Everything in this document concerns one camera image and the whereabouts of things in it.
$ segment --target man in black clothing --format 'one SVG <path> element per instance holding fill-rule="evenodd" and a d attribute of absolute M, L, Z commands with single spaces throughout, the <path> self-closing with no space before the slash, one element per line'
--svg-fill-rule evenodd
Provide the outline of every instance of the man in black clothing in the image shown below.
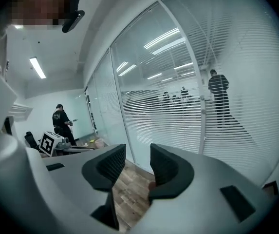
<path fill-rule="evenodd" d="M 73 125 L 72 122 L 68 119 L 68 116 L 63 110 L 63 106 L 61 104 L 58 104 L 56 109 L 57 110 L 53 113 L 55 133 L 68 138 L 71 145 L 76 146 L 76 142 L 69 128 L 69 126 Z"/>
<path fill-rule="evenodd" d="M 183 87 L 181 94 L 182 94 L 182 99 L 184 99 L 189 95 L 189 92 L 188 90 L 185 89 L 185 87 Z"/>
<path fill-rule="evenodd" d="M 231 117 L 227 94 L 229 82 L 224 75 L 218 75 L 215 69 L 212 69 L 210 73 L 212 78 L 208 82 L 208 89 L 214 94 L 218 123 L 221 124 L 222 115 L 225 116 L 225 122 L 228 123 Z"/>

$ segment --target window blinds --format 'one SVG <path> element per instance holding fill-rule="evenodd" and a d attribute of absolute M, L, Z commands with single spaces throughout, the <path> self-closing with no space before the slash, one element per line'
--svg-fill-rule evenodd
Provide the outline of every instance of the window blinds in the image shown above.
<path fill-rule="evenodd" d="M 204 89 L 204 154 L 258 185 L 279 160 L 279 33 L 259 0 L 164 0 L 188 35 Z"/>
<path fill-rule="evenodd" d="M 91 110 L 91 113 L 93 114 L 95 126 L 97 129 L 97 134 L 100 138 L 104 139 L 105 142 L 108 142 L 107 129 L 105 127 L 105 124 L 104 124 L 104 121 L 103 121 L 103 118 L 102 118 L 102 115 L 100 112 L 94 74 L 92 75 L 90 81 L 87 84 L 87 90 L 88 90 L 88 94 L 90 97 L 90 106 L 91 106 L 90 110 Z"/>
<path fill-rule="evenodd" d="M 99 136 L 105 138 L 108 145 L 126 144 L 127 159 L 133 161 L 122 119 L 109 53 L 105 54 L 96 69 L 94 73 L 94 81 L 97 91 L 97 97 L 95 97 L 94 100 L 95 103 L 98 103 L 99 105 L 99 111 L 105 128 L 105 131 L 100 132 Z"/>
<path fill-rule="evenodd" d="M 156 5 L 112 45 L 126 128 L 136 162 L 146 170 L 151 143 L 199 150 L 199 90 L 185 41 Z"/>

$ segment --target floor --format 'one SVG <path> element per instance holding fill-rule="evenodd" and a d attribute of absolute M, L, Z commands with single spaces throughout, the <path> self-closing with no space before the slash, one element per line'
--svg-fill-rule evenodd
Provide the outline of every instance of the floor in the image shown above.
<path fill-rule="evenodd" d="M 97 139 L 97 137 L 94 133 L 90 134 L 90 135 L 80 137 L 79 139 L 76 139 L 75 142 L 78 146 L 84 146 L 86 144 L 90 145 L 91 144 L 90 140 L 92 140 L 92 139 Z"/>
<path fill-rule="evenodd" d="M 126 161 L 113 187 L 116 215 L 120 232 L 130 230 L 149 208 L 148 185 L 154 176 Z"/>

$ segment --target white wall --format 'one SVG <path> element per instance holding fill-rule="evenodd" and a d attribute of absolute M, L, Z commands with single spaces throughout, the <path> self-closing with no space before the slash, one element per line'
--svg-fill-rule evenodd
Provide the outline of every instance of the white wall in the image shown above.
<path fill-rule="evenodd" d="M 94 133 L 82 91 L 81 89 L 69 90 L 26 99 L 24 104 L 32 107 L 33 110 L 26 121 L 15 123 L 18 139 L 24 142 L 26 132 L 30 131 L 37 141 L 41 139 L 44 131 L 54 131 L 52 115 L 58 104 L 64 106 L 70 120 L 78 120 L 73 126 L 74 138 Z"/>
<path fill-rule="evenodd" d="M 15 103 L 24 104 L 26 83 L 25 81 L 16 73 L 15 70 L 9 68 L 7 71 L 7 84 L 14 90 L 17 95 Z"/>
<path fill-rule="evenodd" d="M 82 74 L 75 74 L 69 70 L 59 70 L 53 74 L 46 74 L 45 79 L 36 78 L 26 85 L 26 98 L 32 98 L 59 91 L 82 89 Z"/>
<path fill-rule="evenodd" d="M 122 30 L 157 0 L 119 0 L 111 9 L 95 35 L 83 70 L 84 85 L 90 79 L 100 59 Z"/>

